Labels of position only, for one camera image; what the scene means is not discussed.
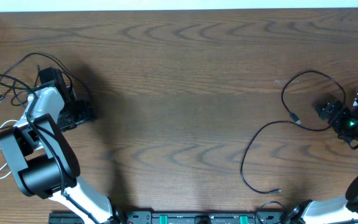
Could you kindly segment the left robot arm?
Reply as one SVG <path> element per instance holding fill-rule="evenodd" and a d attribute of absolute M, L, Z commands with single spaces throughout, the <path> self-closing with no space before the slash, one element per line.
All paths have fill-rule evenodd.
<path fill-rule="evenodd" d="M 78 159 L 63 132 L 94 119 L 91 104 L 76 98 L 66 73 L 38 72 L 40 85 L 28 91 L 27 106 L 15 124 L 0 132 L 0 148 L 19 190 L 58 202 L 84 223 L 126 223 L 111 200 L 80 175 Z"/>

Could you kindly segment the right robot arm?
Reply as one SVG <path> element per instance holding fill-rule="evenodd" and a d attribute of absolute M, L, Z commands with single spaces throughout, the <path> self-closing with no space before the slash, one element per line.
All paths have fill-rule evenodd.
<path fill-rule="evenodd" d="M 358 142 L 358 95 L 350 110 L 340 101 L 315 106 L 318 116 L 326 119 L 337 137 L 351 145 Z M 351 146 L 358 149 L 358 144 Z M 358 176 L 345 195 L 325 201 L 306 200 L 288 211 L 282 223 L 358 223 Z"/>

